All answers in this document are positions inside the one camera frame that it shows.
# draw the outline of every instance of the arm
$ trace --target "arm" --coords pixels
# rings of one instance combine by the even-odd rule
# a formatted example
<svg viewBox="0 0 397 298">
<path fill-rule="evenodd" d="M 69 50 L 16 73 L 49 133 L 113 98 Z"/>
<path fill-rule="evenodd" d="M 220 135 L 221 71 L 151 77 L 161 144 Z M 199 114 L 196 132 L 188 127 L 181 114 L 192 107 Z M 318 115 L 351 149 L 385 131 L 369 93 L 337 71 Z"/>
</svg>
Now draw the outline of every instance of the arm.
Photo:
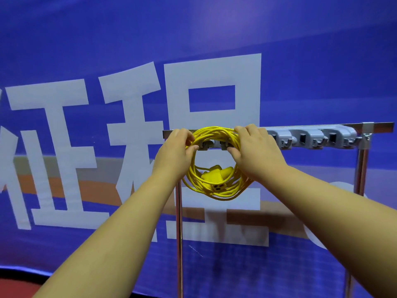
<svg viewBox="0 0 397 298">
<path fill-rule="evenodd" d="M 286 205 L 374 297 L 397 297 L 397 211 L 289 167 L 275 140 L 236 127 L 240 169 Z"/>
<path fill-rule="evenodd" d="M 198 146 L 174 130 L 157 153 L 151 177 L 47 280 L 34 298 L 129 297 L 161 211 Z"/>
</svg>

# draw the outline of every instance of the right hand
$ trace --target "right hand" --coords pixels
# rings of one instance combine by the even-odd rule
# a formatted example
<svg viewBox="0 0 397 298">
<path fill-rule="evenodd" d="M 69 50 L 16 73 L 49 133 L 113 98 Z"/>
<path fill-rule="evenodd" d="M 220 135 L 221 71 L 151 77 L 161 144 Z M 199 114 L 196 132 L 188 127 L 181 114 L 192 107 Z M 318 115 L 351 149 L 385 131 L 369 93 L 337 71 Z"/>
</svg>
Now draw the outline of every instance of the right hand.
<svg viewBox="0 0 397 298">
<path fill-rule="evenodd" d="M 264 127 L 258 129 L 250 124 L 246 127 L 236 126 L 234 130 L 240 137 L 241 149 L 229 147 L 227 151 L 247 177 L 263 183 L 288 167 L 276 141 Z"/>
</svg>

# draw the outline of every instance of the metal frame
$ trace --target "metal frame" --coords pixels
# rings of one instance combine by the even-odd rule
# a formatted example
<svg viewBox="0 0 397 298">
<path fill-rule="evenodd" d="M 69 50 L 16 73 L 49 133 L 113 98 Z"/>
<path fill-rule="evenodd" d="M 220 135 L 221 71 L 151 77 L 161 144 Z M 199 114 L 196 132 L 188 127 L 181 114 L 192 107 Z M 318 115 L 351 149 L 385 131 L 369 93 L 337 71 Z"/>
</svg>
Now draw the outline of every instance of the metal frame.
<svg viewBox="0 0 397 298">
<path fill-rule="evenodd" d="M 326 125 L 297 125 L 297 126 L 279 126 L 279 127 L 265 127 L 267 130 L 271 129 L 289 129 L 291 127 L 332 127 L 337 124 Z M 355 170 L 354 192 L 358 195 L 364 196 L 365 179 L 368 165 L 368 154 L 371 144 L 372 134 L 374 133 L 392 133 L 394 129 L 394 122 L 362 122 L 357 124 L 339 124 L 352 127 L 358 134 L 362 136 L 358 144 L 357 166 Z M 163 131 L 163 138 L 167 139 L 172 130 Z M 175 187 L 176 193 L 176 236 L 177 236 L 177 268 L 178 268 L 178 298 L 183 298 L 183 234 L 182 234 L 182 188 L 181 180 L 178 181 Z M 353 276 L 345 271 L 345 285 L 344 298 L 352 298 L 354 292 L 355 280 Z"/>
</svg>

